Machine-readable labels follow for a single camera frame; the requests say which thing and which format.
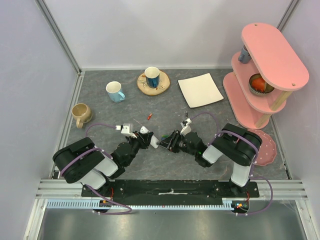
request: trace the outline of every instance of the small bowl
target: small bowl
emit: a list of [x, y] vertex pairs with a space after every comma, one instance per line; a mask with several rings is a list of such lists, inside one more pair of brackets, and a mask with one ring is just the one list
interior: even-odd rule
[[261, 74], [260, 73], [257, 73], [257, 74], [254, 74], [250, 77], [249, 79], [249, 89], [250, 89], [250, 92], [254, 95], [257, 95], [257, 96], [265, 96], [269, 93], [271, 93], [275, 88], [271, 85], [269, 85], [268, 83], [266, 83], [266, 87], [265, 87], [265, 91], [258, 91], [256, 89], [254, 89], [251, 84], [253, 82], [253, 80], [257, 79], [257, 78], [262, 78]]

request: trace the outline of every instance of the gray table surface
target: gray table surface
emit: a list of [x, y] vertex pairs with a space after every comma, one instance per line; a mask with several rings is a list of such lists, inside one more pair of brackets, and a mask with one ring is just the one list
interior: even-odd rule
[[[146, 126], [160, 139], [161, 135], [169, 135], [173, 130], [181, 130], [180, 122], [185, 118], [185, 111], [189, 117], [208, 111], [213, 113], [220, 127], [226, 123], [239, 126], [231, 109], [228, 97], [223, 87], [225, 75], [232, 69], [170, 69], [165, 70], [171, 85], [167, 91], [157, 96], [143, 94], [137, 87], [137, 78], [142, 70], [104, 70], [86, 71], [80, 90], [78, 103], [85, 103], [93, 111], [93, 118], [82, 129], [77, 129], [73, 120], [67, 143], [71, 144], [85, 136], [86, 128], [93, 123], [107, 123], [122, 125], [133, 123], [134, 130]], [[224, 99], [206, 106], [189, 108], [178, 80], [196, 77], [210, 73], [215, 84]], [[106, 85], [111, 81], [122, 84], [126, 99], [120, 103], [114, 103], [106, 92]], [[208, 143], [216, 133], [216, 125], [211, 116], [203, 114], [198, 116], [191, 124], [193, 131], [197, 132], [204, 143]], [[274, 140], [274, 130], [269, 123], [262, 129]], [[89, 130], [88, 136], [94, 143], [112, 153], [118, 144], [125, 142], [125, 137], [112, 128], [94, 126]], [[226, 156], [222, 156], [214, 165], [203, 168], [195, 162], [194, 157], [184, 152], [171, 153], [159, 147], [150, 147], [140, 150], [133, 162], [126, 168], [119, 179], [220, 179], [228, 180], [231, 177], [233, 162]], [[272, 164], [256, 166], [255, 176], [264, 176], [270, 180], [287, 179], [285, 167], [281, 155], [277, 156]]]

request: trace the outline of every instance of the light blue mug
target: light blue mug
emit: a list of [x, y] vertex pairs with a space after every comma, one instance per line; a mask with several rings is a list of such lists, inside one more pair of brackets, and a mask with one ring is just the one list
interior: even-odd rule
[[106, 85], [105, 90], [107, 91], [111, 100], [115, 103], [120, 103], [121, 101], [126, 99], [126, 96], [122, 91], [121, 83], [118, 81], [109, 82]]

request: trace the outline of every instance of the beige mug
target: beige mug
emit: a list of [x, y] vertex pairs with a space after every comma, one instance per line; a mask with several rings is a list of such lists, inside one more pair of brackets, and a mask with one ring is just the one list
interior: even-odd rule
[[76, 127], [81, 129], [84, 124], [88, 123], [92, 119], [92, 111], [88, 105], [78, 103], [72, 108], [72, 116], [76, 120]]

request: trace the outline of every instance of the wooden dowel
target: wooden dowel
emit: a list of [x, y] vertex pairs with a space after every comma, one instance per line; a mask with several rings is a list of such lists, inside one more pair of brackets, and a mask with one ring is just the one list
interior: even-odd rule
[[263, 114], [260, 119], [255, 123], [256, 128], [261, 128], [261, 126], [270, 118], [272, 114]]
[[290, 94], [292, 94], [292, 91], [282, 91], [276, 98], [274, 103], [271, 105], [271, 110], [276, 111], [281, 106], [281, 104], [283, 104], [284, 101], [290, 96]]

